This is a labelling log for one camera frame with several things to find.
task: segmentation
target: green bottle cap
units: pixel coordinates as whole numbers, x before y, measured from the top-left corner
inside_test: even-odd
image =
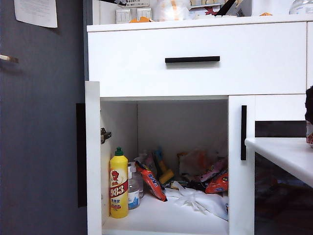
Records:
[[[116,148],[115,155],[116,156],[123,156],[124,155],[121,147]]]

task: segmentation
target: yellow bottle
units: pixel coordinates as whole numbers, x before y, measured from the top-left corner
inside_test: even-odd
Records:
[[[110,160],[110,212],[113,218],[128,215],[128,160],[120,147]]]

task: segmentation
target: cabinet hinge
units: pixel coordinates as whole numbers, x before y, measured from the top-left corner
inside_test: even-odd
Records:
[[[104,142],[108,139],[112,137],[112,132],[106,132],[106,129],[101,128],[100,129],[100,133],[101,133],[101,144],[104,144]]]

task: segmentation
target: paper sheet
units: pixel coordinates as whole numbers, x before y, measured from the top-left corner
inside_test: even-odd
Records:
[[[14,0],[15,17],[29,24],[57,28],[55,0]]]

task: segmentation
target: white countertop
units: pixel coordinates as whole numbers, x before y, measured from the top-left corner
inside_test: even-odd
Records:
[[[119,24],[99,24],[88,25],[87,32],[106,32],[106,31],[125,31],[125,30],[144,30],[159,28],[182,28],[182,27],[201,27],[217,25],[236,25],[236,24],[268,24],[285,22],[304,22],[313,21],[313,14],[307,15],[277,15],[277,16],[251,16],[251,17],[221,17],[200,20],[186,21],[164,21],[149,23],[119,23]]]
[[[313,187],[313,148],[305,138],[247,138],[245,144]]]

